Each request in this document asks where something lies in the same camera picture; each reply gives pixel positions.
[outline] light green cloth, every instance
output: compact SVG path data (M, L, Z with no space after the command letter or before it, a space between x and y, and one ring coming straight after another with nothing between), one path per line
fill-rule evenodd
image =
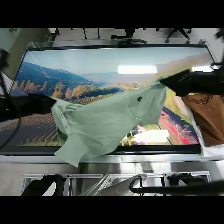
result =
M78 167L81 159L114 151L136 125L158 123L165 99L166 88L160 83L88 105L57 99L52 114L63 146L55 155Z

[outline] display screen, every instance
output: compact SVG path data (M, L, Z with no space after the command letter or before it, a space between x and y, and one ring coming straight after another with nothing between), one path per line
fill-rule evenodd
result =
M135 91L156 74L165 74L188 61L211 64L207 48L141 47L27 51L10 94L40 93L75 104ZM1 129L0 138L11 133L17 122ZM22 118L11 145L60 146L52 115ZM120 146L199 144L186 107L168 89L158 124L136 126Z

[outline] brown cloth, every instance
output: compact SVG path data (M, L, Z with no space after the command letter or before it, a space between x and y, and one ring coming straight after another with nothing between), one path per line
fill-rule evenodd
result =
M182 97L191 108L205 146L224 144L224 102L219 95L195 94Z

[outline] office chair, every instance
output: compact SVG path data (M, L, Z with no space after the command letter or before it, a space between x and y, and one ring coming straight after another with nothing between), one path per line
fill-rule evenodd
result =
M115 28L115 29L124 29L126 35L125 36L118 36L118 35L111 35L111 39L124 39L123 41L120 41L120 43L118 45L129 45L132 43L143 43L143 44L147 44L147 42L145 40L140 40L140 39L133 39L133 34L135 32L136 29L138 28Z
M166 38L165 43L169 43L169 38L173 35L174 32L180 31L188 40L186 44L190 43L190 37L187 35L187 33L184 31L184 29L189 29L187 33L191 33L192 28L173 28L173 30L170 32L168 37Z
M82 28L82 29L83 29L83 32L84 32L85 39L87 40L86 28ZM100 28L97 28L97 34L98 34L98 39L100 39Z

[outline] black border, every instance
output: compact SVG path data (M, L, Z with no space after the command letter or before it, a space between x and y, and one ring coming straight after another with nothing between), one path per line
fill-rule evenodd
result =
M24 57L28 51L45 51L45 50L67 50L67 49L100 49L100 48L139 48L139 47L194 47L206 48L212 60L215 62L207 45L201 44L140 44L130 46L117 45L87 45L87 46L63 46L63 47L27 47L24 52L16 76L15 81ZM7 146L0 151L0 155L5 156L53 156L59 150L58 146ZM107 155L159 155L159 154L200 154L201 145L136 145L136 146L118 146L115 151Z

